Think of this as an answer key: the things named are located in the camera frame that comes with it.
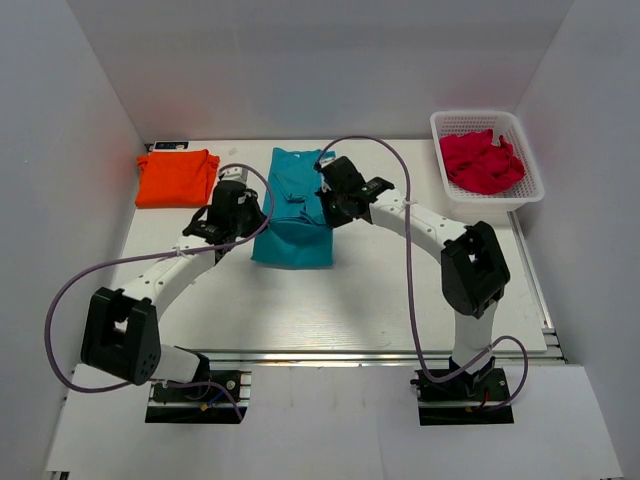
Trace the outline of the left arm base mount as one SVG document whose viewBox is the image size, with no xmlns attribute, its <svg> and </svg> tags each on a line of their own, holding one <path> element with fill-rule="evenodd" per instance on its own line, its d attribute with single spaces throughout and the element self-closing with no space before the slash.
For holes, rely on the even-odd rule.
<svg viewBox="0 0 640 480">
<path fill-rule="evenodd" d="M 203 385 L 178 387 L 167 382 L 151 386 L 145 422 L 177 425 L 238 425 L 250 401 L 251 371 L 209 371 Z"/>
</svg>

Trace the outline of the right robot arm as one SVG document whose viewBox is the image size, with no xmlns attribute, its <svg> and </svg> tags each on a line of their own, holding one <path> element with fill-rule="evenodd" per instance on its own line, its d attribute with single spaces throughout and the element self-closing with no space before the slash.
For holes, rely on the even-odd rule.
<svg viewBox="0 0 640 480">
<path fill-rule="evenodd" d="M 452 388 L 463 398 L 477 397 L 495 363 L 494 317 L 510 281 L 493 227 L 483 221 L 466 225 L 411 204 L 391 182 L 365 180 L 345 156 L 319 161 L 315 170 L 322 178 L 317 195 L 330 227 L 364 220 L 399 234 L 438 262 L 442 293 L 454 311 Z"/>
</svg>

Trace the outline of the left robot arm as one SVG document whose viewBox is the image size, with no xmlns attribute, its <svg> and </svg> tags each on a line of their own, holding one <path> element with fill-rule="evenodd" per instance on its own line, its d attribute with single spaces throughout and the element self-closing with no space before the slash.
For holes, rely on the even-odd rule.
<svg viewBox="0 0 640 480">
<path fill-rule="evenodd" d="M 212 377 L 204 356 L 163 345 L 159 320 L 189 285 L 221 261 L 232 243 L 248 238 L 265 219 L 257 193 L 244 181 L 219 181 L 212 203 L 198 210 L 183 230 L 177 254 L 155 262 L 121 288 L 94 293 L 81 361 L 134 385 L 170 381 L 188 398 L 205 396 Z"/>
</svg>

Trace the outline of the teal t-shirt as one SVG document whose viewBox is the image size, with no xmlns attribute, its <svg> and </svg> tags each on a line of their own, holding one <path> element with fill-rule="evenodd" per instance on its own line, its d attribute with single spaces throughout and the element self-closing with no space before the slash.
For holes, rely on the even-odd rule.
<svg viewBox="0 0 640 480">
<path fill-rule="evenodd" d="M 319 155 L 318 150 L 272 150 L 268 182 L 273 195 L 263 203 L 272 217 L 254 241 L 253 261 L 287 269 L 333 265 L 333 231 L 317 196 L 322 179 L 314 164 Z"/>
</svg>

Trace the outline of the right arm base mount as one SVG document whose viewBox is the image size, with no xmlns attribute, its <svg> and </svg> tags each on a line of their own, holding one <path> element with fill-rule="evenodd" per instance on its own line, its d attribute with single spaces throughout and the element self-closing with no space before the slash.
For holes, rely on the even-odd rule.
<svg viewBox="0 0 640 480">
<path fill-rule="evenodd" d="M 416 370 L 410 385 L 417 394 L 421 426 L 478 426 L 514 423 L 512 407 L 497 405 L 510 397 L 505 372 L 493 369 L 470 390 L 458 378 L 436 384 Z"/>
</svg>

